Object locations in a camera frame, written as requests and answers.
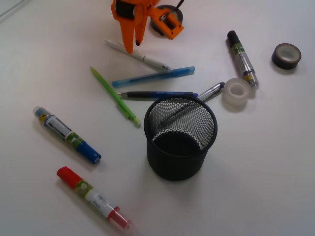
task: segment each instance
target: blue pen cap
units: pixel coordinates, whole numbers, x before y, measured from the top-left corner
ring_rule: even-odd
[[[89,161],[95,164],[102,157],[97,151],[95,151],[87,142],[80,143],[76,151],[85,156]]]

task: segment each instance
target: blue marker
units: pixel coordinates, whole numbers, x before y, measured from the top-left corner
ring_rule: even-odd
[[[117,80],[113,81],[112,85],[113,87],[122,87],[122,86],[131,86],[138,83],[143,83],[147,81],[153,81],[153,80],[163,80],[163,79],[170,79],[170,78],[177,78],[185,75],[192,75],[195,71],[195,67],[186,67],[186,68],[180,68],[175,70],[169,70],[164,71],[161,73],[151,74],[151,75],[144,75],[139,77],[134,77],[130,79],[125,80]]]
[[[122,97],[141,97],[141,98],[162,98],[170,95],[187,95],[191,97],[197,97],[198,93],[195,92],[119,92],[119,96]]]
[[[72,146],[74,150],[82,154],[93,164],[99,161],[99,159],[102,157],[79,135],[73,132],[61,120],[59,120],[55,115],[52,115],[46,109],[42,107],[35,107],[33,112],[46,128],[53,131],[60,139]]]

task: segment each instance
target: green mechanical pencil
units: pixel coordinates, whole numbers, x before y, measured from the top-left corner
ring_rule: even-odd
[[[133,123],[137,126],[141,125],[140,120],[134,115],[134,113],[129,109],[129,107],[122,101],[122,99],[115,93],[115,91],[109,86],[109,84],[104,80],[104,78],[90,66],[92,73],[97,78],[97,80],[104,86],[104,88],[109,92],[109,94],[116,101],[120,110],[124,113],[124,115],[133,121]]]

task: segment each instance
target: white pen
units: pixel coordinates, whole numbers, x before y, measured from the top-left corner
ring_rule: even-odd
[[[155,60],[149,56],[144,56],[142,55],[141,53],[139,53],[138,51],[133,51],[132,54],[129,54],[126,49],[125,49],[125,46],[122,44],[122,43],[119,43],[117,41],[113,41],[113,40],[104,40],[104,42],[110,46],[111,48],[113,49],[116,49],[122,53],[125,53],[133,58],[136,58],[140,61],[143,61],[144,63],[148,64],[148,65],[151,65],[155,68],[158,68],[160,70],[172,70],[170,67],[168,67],[167,65],[165,65],[164,63],[158,61],[158,60]]]

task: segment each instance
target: pen cap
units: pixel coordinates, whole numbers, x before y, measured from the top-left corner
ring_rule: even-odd
[[[230,31],[227,34],[227,39],[229,40],[231,47],[236,43],[241,43],[240,39],[238,38],[238,36],[234,30]]]
[[[87,144],[87,142],[83,141],[81,142],[78,147],[76,148],[76,151],[80,154],[82,154],[85,158],[87,158],[89,161],[91,161],[93,164],[100,160],[102,157],[97,151],[95,151],[90,145]]]
[[[77,183],[82,180],[81,177],[79,177],[75,172],[73,172],[67,166],[61,167],[57,171],[57,175],[62,179],[63,182],[69,185],[69,187],[72,189],[74,189]]]
[[[37,118],[39,118],[39,120],[43,122],[44,122],[45,117],[47,117],[48,115],[51,115],[49,111],[47,111],[45,108],[42,108],[42,107],[35,107],[33,109],[33,113]]]

